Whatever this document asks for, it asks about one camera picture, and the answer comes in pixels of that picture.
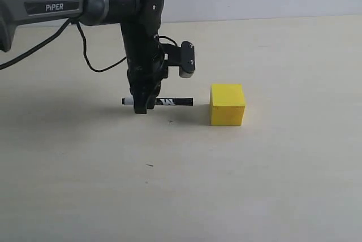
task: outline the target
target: black cable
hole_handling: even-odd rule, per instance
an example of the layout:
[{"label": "black cable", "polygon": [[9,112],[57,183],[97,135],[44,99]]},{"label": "black cable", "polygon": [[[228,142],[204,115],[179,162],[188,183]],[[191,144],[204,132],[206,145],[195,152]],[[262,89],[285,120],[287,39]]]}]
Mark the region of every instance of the black cable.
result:
[{"label": "black cable", "polygon": [[13,60],[10,60],[10,61],[8,61],[8,62],[6,62],[4,64],[1,64],[0,65],[0,70],[4,70],[6,68],[9,68],[9,67],[17,64],[18,62],[22,61],[26,57],[32,55],[33,53],[39,51],[41,48],[43,48],[44,46],[46,46],[49,43],[51,43],[52,41],[54,41],[57,37],[59,37],[63,33],[63,31],[68,27],[68,25],[72,21],[73,21],[72,19],[66,20],[66,22],[59,28],[59,30],[54,35],[50,36],[45,41],[39,43],[35,47],[31,48],[30,50],[26,51],[25,53],[21,54],[20,56],[14,58]]},{"label": "black cable", "polygon": [[176,41],[174,41],[172,38],[170,38],[170,37],[166,37],[166,36],[159,36],[158,38],[164,38],[164,39],[166,39],[166,40],[168,40],[168,41],[171,41],[176,47],[178,47],[179,45],[177,44],[177,42]]},{"label": "black cable", "polygon": [[120,61],[118,61],[116,64],[113,64],[112,66],[109,66],[108,68],[104,68],[103,70],[97,70],[97,69],[93,68],[91,63],[89,62],[89,59],[88,59],[88,56],[87,56],[87,38],[85,37],[85,34],[84,34],[84,32],[83,32],[83,30],[82,30],[82,28],[80,26],[79,21],[77,21],[75,24],[76,24],[77,29],[78,29],[78,31],[79,31],[79,33],[81,35],[82,40],[83,40],[83,56],[84,56],[84,59],[85,59],[87,65],[88,65],[88,67],[92,71],[98,72],[98,73],[108,71],[108,70],[118,66],[119,64],[121,64],[123,61],[125,61],[127,59],[127,57],[124,57]]}]

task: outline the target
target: robotic arm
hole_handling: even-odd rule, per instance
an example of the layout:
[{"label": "robotic arm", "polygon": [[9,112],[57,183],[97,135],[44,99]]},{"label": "robotic arm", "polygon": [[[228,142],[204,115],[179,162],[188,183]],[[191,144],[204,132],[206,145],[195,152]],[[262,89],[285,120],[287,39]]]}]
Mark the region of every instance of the robotic arm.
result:
[{"label": "robotic arm", "polygon": [[88,26],[119,23],[133,107],[135,113],[146,114],[154,109],[170,66],[179,67],[183,78],[195,71],[190,42],[181,47],[160,43],[162,10],[163,0],[0,0],[0,50],[11,49],[15,29],[23,24],[67,18]]}]

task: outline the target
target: black marker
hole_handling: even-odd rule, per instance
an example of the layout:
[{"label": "black marker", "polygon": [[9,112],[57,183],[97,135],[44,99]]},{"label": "black marker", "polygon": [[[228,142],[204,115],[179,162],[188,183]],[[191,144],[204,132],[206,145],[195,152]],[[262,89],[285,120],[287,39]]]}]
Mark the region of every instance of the black marker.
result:
[{"label": "black marker", "polygon": [[[133,106],[133,98],[123,98],[122,104]],[[193,98],[157,98],[156,105],[193,106]]]}]

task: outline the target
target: table surface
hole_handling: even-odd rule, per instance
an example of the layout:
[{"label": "table surface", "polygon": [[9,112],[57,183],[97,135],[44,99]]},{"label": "table surface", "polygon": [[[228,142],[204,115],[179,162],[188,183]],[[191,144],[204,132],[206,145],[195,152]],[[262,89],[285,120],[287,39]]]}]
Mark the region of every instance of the table surface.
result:
[{"label": "table surface", "polygon": [[[358,241],[362,16],[164,24],[197,72],[135,115],[126,64],[88,70],[71,27],[1,72],[0,241]],[[10,59],[54,28],[20,28]],[[102,68],[118,26],[86,28]],[[211,127],[211,83],[242,83],[242,127]]]}]

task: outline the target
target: yellow cube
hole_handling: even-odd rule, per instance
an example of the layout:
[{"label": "yellow cube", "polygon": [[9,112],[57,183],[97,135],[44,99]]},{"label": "yellow cube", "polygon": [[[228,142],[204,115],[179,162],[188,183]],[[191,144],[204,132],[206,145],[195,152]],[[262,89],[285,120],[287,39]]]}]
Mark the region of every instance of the yellow cube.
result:
[{"label": "yellow cube", "polygon": [[211,96],[212,126],[241,126],[246,107],[241,84],[212,84]]}]

